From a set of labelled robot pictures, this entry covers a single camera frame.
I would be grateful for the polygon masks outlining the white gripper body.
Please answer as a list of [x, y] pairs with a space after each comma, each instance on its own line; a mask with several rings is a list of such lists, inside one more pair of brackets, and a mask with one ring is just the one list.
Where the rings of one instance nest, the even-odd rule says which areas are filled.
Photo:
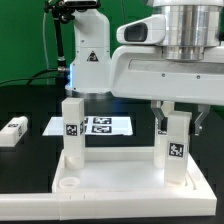
[[113, 54], [110, 90], [116, 97], [224, 105], [224, 46], [201, 61], [162, 58], [157, 46], [122, 46]]

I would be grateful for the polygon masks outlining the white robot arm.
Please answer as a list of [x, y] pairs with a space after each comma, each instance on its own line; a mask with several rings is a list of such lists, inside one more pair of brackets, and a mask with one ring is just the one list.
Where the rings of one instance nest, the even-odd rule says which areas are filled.
[[83, 75], [95, 73], [92, 89], [116, 97], [149, 99], [161, 125], [168, 122], [157, 103], [194, 103], [200, 127], [212, 105], [224, 105], [224, 0], [144, 0], [153, 14], [117, 29], [121, 44], [112, 55], [93, 45], [80, 47], [73, 85], [87, 89]]

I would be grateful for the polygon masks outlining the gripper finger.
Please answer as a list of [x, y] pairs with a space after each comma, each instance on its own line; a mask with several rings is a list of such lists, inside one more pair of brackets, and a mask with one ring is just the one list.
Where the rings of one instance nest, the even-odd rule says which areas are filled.
[[151, 101], [151, 110], [158, 121], [158, 129], [164, 131], [165, 130], [165, 115], [161, 108], [161, 102], [157, 100]]
[[205, 105], [205, 104], [199, 104], [198, 105], [198, 112], [199, 112], [199, 115], [194, 122], [195, 134], [196, 135], [199, 135], [201, 130], [202, 130], [202, 123], [210, 112], [210, 106]]

